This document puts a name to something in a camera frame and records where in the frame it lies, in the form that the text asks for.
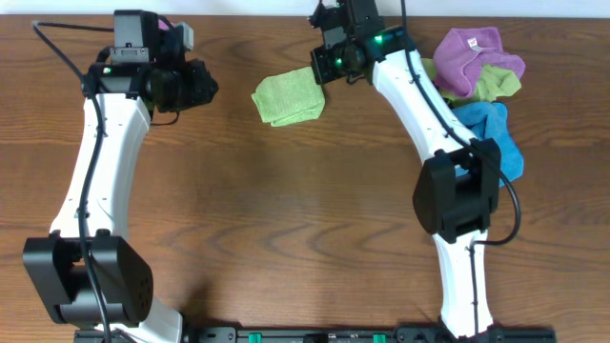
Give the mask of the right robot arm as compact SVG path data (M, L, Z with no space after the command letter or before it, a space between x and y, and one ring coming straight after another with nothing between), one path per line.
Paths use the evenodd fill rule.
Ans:
M480 337L493 323L485 291L484 250L498 206L492 139L476 136L454 116L428 77L405 26L386 27L373 1L318 3L309 18L323 43L311 52L315 81L363 77L392 106L411 137L422 169L413 195L421 227L437 248L443 299L440 320L456 340Z

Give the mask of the green microfiber cloth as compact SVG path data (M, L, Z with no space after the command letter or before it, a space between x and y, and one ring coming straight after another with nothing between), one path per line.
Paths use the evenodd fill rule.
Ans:
M285 127L317 119L326 100L312 67L264 78L251 95L261 121Z

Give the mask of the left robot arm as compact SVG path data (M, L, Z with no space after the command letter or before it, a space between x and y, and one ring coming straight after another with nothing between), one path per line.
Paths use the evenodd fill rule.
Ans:
M50 319L78 342L181 342L181 313L153 294L153 273L129 242L135 165L156 112L179 115L218 90L188 59L193 29L146 10L117 10L102 49L78 79L84 127L71 183L49 233L23 264Z

